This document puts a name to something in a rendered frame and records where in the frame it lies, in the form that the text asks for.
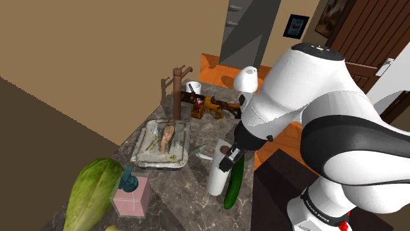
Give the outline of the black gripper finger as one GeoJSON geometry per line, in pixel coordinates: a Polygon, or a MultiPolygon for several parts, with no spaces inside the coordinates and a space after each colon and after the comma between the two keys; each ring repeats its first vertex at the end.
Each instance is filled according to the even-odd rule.
{"type": "Polygon", "coordinates": [[[220,152],[225,156],[219,163],[219,169],[223,172],[228,172],[233,165],[244,155],[245,150],[240,149],[237,144],[231,147],[222,146],[220,152]]]}

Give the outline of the white paper towel roll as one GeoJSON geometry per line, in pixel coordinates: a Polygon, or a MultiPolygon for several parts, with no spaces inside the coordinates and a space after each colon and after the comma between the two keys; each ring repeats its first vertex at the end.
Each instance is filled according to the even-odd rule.
{"type": "Polygon", "coordinates": [[[221,139],[216,144],[207,183],[207,191],[212,196],[220,195],[227,181],[229,171],[223,172],[219,168],[219,164],[230,147],[228,142],[221,139]]]}

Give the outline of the silver kitchen knife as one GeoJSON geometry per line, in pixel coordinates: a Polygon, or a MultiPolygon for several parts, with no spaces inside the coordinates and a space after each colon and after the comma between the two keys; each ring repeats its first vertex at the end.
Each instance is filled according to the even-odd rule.
{"type": "Polygon", "coordinates": [[[202,154],[201,151],[203,151],[203,149],[205,149],[206,145],[202,144],[200,146],[196,146],[194,147],[190,152],[189,152],[189,156],[195,155],[199,158],[202,159],[207,159],[207,160],[213,160],[213,157],[211,156],[207,156],[205,154],[202,154]]]}

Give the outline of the green cucumber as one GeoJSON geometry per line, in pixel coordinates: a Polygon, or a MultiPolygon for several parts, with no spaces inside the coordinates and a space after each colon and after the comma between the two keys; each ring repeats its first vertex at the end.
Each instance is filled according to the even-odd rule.
{"type": "Polygon", "coordinates": [[[225,194],[223,207],[224,209],[230,209],[234,206],[242,184],[244,174],[244,156],[242,156],[234,165],[231,170],[231,176],[229,179],[229,185],[225,194]]]}

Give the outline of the orange brown toy rifle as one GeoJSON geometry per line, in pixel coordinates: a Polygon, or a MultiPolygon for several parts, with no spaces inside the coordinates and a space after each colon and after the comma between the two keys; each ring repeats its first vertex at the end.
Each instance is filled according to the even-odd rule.
{"type": "Polygon", "coordinates": [[[227,110],[232,113],[235,119],[241,118],[240,104],[230,104],[216,100],[214,96],[209,97],[182,91],[181,101],[193,104],[191,108],[191,117],[196,119],[202,119],[204,112],[215,114],[216,119],[223,119],[224,115],[222,110],[227,110]]]}

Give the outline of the dark robot stand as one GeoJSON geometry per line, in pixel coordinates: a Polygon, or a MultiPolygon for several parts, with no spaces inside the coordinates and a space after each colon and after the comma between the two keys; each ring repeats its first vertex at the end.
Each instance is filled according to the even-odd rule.
{"type": "Polygon", "coordinates": [[[319,177],[277,150],[254,171],[251,231],[292,231],[287,203],[319,177]]]}

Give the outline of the orange fish fillet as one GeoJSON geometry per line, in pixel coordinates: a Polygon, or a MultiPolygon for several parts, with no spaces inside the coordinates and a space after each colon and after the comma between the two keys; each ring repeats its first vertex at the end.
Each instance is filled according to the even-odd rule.
{"type": "Polygon", "coordinates": [[[175,132],[175,120],[174,119],[168,119],[168,122],[166,123],[164,130],[163,130],[163,135],[160,143],[160,153],[163,155],[168,154],[168,149],[167,145],[169,141],[171,140],[173,134],[175,132]]]}

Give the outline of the white cup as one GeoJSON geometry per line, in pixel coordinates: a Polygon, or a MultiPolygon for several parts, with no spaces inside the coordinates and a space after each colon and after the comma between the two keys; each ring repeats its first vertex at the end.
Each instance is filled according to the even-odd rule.
{"type": "Polygon", "coordinates": [[[201,84],[197,81],[189,81],[186,83],[186,91],[188,93],[194,92],[197,95],[201,94],[201,84]]]}

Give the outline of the brown faucet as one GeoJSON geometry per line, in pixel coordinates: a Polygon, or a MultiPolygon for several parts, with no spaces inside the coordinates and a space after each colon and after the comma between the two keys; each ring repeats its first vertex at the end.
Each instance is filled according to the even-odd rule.
{"type": "Polygon", "coordinates": [[[181,80],[189,73],[193,71],[191,66],[185,70],[182,65],[180,68],[173,69],[173,118],[175,120],[181,119],[181,80]]]}

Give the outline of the silver baking tray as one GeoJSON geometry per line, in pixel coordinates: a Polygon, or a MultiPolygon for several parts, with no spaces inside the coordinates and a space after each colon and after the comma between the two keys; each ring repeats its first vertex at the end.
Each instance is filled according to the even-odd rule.
{"type": "Polygon", "coordinates": [[[180,169],[187,164],[191,125],[188,121],[175,120],[174,132],[162,148],[164,127],[167,124],[167,119],[147,122],[141,129],[130,162],[143,169],[180,169]]]}

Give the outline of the pink gift box teal bow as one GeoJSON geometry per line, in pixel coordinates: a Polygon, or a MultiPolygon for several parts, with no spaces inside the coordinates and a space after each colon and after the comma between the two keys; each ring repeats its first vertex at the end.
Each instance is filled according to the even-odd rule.
{"type": "Polygon", "coordinates": [[[110,195],[119,217],[145,218],[150,201],[150,184],[144,173],[126,167],[110,195]]]}

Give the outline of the green lettuce head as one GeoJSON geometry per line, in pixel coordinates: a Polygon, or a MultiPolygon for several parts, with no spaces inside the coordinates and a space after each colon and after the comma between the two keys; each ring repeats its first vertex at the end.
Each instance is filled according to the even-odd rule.
{"type": "Polygon", "coordinates": [[[88,163],[72,187],[63,231],[90,231],[112,206],[109,197],[123,171],[107,157],[88,163]]]}

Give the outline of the brown wooden door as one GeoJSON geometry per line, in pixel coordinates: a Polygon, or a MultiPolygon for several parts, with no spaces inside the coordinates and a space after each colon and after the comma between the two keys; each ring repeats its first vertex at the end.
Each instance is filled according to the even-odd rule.
{"type": "Polygon", "coordinates": [[[377,72],[410,42],[410,0],[349,0],[326,46],[342,53],[347,69],[364,92],[377,72]]]}

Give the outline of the black framed wall picture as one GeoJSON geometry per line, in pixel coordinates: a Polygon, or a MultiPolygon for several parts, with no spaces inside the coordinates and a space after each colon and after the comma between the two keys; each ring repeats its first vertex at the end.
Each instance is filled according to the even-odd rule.
{"type": "Polygon", "coordinates": [[[293,39],[301,39],[308,21],[309,21],[308,16],[291,14],[288,19],[283,36],[293,38],[293,39]]]}

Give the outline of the brown wall picture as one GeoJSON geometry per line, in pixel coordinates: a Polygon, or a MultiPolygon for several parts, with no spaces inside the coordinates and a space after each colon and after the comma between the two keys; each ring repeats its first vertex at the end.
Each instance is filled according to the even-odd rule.
{"type": "Polygon", "coordinates": [[[329,0],[318,21],[315,31],[329,38],[349,0],[329,0]]]}

